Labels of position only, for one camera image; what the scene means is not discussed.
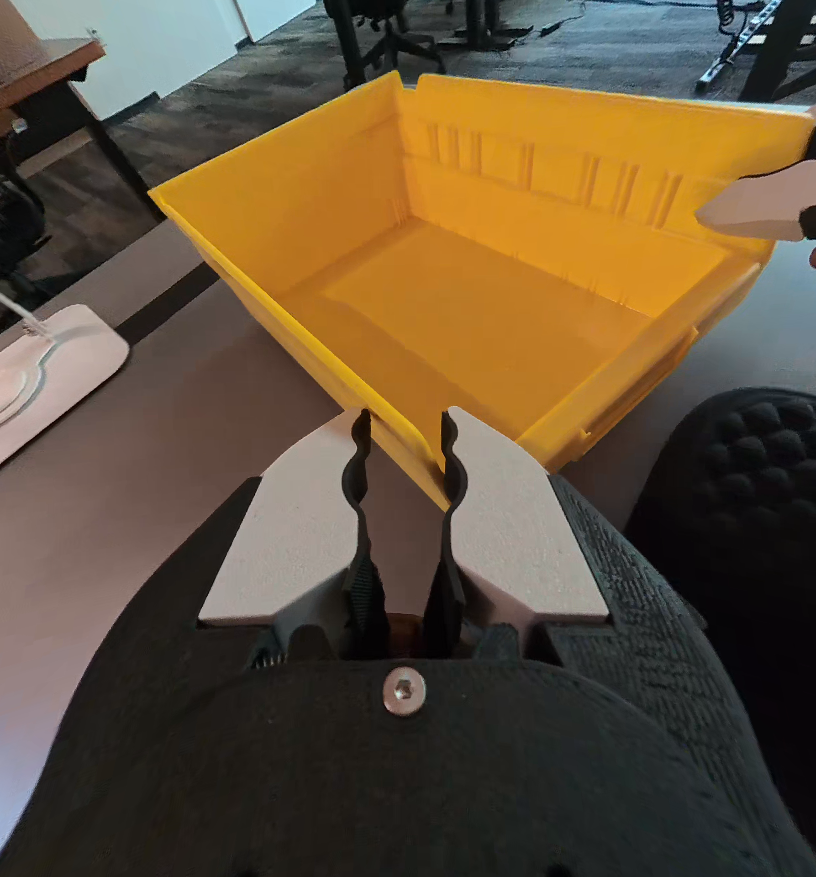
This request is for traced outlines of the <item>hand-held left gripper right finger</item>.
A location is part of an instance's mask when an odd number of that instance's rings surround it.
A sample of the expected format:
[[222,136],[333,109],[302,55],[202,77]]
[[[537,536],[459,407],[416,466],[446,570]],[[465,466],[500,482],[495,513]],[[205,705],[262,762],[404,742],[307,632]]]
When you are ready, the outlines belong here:
[[545,468],[456,406],[442,414],[441,447],[448,508],[424,655],[521,659],[547,623],[606,625],[611,611]]

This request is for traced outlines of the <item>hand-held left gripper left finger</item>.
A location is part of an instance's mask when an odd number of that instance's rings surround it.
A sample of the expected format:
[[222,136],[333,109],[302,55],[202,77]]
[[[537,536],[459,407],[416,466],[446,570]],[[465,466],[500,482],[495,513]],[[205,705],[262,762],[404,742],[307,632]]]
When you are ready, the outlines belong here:
[[370,413],[354,409],[268,466],[200,609],[200,624],[268,627],[282,647],[299,628],[314,626],[338,657],[387,656],[390,623],[361,508],[370,450]]

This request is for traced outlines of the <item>yellow plastic bin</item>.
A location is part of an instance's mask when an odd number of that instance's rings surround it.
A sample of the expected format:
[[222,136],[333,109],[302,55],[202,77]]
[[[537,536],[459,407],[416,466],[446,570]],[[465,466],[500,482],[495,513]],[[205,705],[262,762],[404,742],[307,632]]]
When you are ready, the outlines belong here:
[[396,72],[150,190],[440,508],[458,406],[548,471],[737,308],[774,243],[701,226],[807,112]]

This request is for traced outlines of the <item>white power strip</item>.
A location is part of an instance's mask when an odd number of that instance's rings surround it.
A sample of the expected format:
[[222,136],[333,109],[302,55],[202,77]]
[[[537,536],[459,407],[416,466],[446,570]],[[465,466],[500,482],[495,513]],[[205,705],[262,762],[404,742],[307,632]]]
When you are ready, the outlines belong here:
[[695,93],[704,93],[718,76],[733,65],[760,29],[769,24],[781,1],[715,1],[718,33],[726,38],[723,50],[695,83]]

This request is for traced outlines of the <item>white stand base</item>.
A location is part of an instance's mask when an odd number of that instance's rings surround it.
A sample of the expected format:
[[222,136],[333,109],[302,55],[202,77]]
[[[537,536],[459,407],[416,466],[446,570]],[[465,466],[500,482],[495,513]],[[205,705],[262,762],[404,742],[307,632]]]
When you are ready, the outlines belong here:
[[130,345],[88,306],[45,319],[0,291],[20,334],[0,350],[0,467],[126,364]]

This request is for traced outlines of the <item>black office chair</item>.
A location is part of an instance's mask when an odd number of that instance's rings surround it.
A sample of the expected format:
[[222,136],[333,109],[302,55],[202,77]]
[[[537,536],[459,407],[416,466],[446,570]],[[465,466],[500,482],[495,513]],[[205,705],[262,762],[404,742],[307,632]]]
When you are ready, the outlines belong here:
[[26,259],[49,241],[45,207],[19,174],[11,157],[11,136],[0,141],[0,283],[11,287],[23,306],[38,307],[45,296],[21,270]]
[[[345,63],[343,91],[348,93],[367,82],[367,70],[379,71],[384,60],[393,70],[400,55],[431,62],[438,74],[446,74],[446,63],[435,38],[414,32],[405,16],[407,1],[323,1],[333,22]],[[367,52],[360,51],[356,31],[369,25],[380,37]]]

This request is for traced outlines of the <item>wooden table black legs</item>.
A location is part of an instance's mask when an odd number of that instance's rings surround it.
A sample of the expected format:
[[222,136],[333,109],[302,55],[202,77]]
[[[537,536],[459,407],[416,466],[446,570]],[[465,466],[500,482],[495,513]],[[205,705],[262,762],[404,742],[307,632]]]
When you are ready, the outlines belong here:
[[165,217],[149,186],[74,87],[105,58],[96,38],[42,39],[13,60],[0,60],[0,168],[17,174],[27,160],[86,134],[157,223]]

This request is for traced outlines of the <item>black metal frame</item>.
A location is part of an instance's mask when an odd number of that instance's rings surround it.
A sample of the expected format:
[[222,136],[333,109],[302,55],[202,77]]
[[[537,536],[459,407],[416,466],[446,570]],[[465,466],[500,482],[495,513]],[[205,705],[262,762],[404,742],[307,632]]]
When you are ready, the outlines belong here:
[[816,1],[779,4],[738,100],[742,103],[775,103],[816,86],[816,35],[810,33]]

